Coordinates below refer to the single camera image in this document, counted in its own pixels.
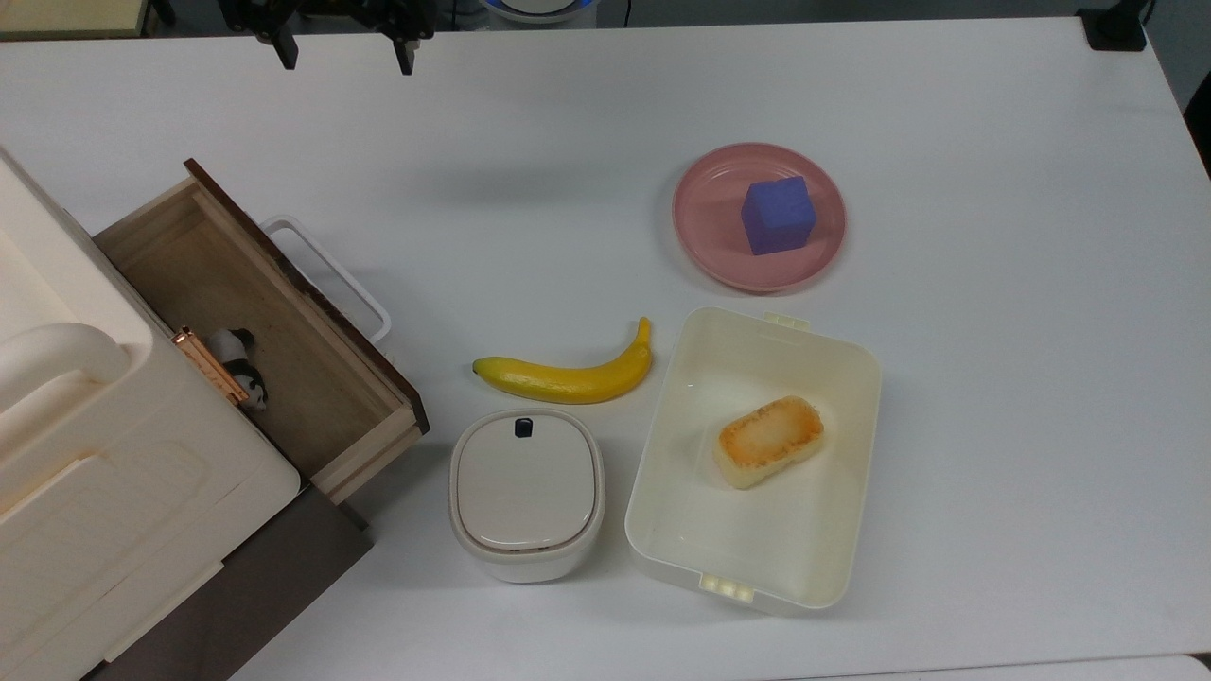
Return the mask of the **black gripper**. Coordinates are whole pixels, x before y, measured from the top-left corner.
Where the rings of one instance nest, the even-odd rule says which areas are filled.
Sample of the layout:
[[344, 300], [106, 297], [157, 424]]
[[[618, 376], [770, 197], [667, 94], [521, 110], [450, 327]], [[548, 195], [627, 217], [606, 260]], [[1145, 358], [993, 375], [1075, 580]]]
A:
[[272, 50], [287, 70], [294, 70], [298, 44], [289, 32], [295, 16], [349, 18], [391, 38], [398, 70], [415, 68], [418, 39], [431, 38], [437, 23], [436, 1], [219, 1], [224, 22], [234, 32], [272, 38]]

